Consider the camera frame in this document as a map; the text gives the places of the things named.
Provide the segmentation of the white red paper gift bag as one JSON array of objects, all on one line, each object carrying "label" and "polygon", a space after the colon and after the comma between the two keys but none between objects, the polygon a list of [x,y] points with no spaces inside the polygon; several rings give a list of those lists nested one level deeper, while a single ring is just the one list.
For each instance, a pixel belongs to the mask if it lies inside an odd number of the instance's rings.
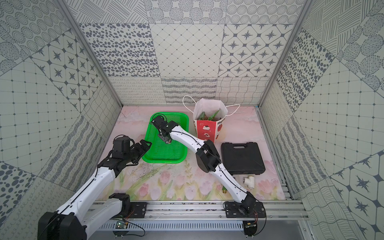
[{"label": "white red paper gift bag", "polygon": [[[195,104],[193,110],[186,105],[186,99],[191,99]],[[226,106],[222,101],[214,99],[201,98],[195,101],[188,95],[182,98],[182,103],[188,111],[193,113],[197,137],[204,141],[210,140],[213,143],[218,139],[226,117],[236,113],[241,106],[240,104]]]}]

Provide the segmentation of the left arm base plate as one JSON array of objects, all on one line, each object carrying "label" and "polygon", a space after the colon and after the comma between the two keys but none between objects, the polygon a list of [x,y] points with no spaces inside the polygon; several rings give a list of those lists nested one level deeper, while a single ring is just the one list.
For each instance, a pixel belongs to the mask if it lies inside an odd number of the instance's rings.
[{"label": "left arm base plate", "polygon": [[129,219],[144,219],[147,212],[147,202],[131,202]]}]

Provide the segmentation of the white pipe elbow fitting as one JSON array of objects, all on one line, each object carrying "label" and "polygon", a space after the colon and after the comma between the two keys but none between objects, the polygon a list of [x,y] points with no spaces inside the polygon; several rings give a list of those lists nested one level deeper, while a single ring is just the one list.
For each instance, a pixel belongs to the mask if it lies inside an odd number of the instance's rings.
[{"label": "white pipe elbow fitting", "polygon": [[243,179],[243,183],[245,186],[247,186],[250,189],[255,188],[255,177],[253,176],[248,176]]}]

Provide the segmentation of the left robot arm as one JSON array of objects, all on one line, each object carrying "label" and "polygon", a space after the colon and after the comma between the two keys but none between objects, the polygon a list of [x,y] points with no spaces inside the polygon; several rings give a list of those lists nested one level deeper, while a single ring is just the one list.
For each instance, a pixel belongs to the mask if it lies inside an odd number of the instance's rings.
[{"label": "left robot arm", "polygon": [[87,240],[104,223],[116,217],[145,216],[146,204],[134,206],[125,193],[114,193],[96,210],[89,212],[98,196],[126,167],[137,166],[150,150],[151,142],[136,143],[126,135],[113,141],[113,148],[87,182],[54,212],[46,212],[38,222],[39,240]]}]

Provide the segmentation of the green red soup packet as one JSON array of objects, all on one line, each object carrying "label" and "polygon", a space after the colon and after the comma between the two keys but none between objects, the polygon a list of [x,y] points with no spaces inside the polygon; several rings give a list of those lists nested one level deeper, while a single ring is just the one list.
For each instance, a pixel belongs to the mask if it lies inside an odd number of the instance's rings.
[{"label": "green red soup packet", "polygon": [[206,115],[206,112],[201,112],[200,115],[197,118],[197,120],[199,120],[199,121],[205,121],[207,119],[208,119],[208,117]]}]

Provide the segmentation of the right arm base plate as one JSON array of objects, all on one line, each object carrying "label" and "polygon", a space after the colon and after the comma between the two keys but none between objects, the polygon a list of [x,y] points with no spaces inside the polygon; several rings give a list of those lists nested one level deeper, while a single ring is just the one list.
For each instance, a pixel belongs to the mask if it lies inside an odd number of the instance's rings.
[{"label": "right arm base plate", "polygon": [[227,218],[265,218],[267,216],[263,203],[256,201],[250,207],[237,202],[223,203],[223,208]]}]

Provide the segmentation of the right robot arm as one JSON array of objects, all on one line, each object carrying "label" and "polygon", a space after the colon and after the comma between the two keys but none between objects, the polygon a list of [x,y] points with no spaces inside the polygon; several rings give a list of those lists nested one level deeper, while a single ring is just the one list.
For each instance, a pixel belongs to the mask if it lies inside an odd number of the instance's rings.
[{"label": "right robot arm", "polygon": [[150,124],[158,130],[159,138],[166,144],[177,141],[195,153],[199,168],[219,180],[239,205],[239,210],[248,214],[253,209],[258,200],[227,171],[212,141],[191,135],[176,122],[167,122],[161,115],[155,116]]}]

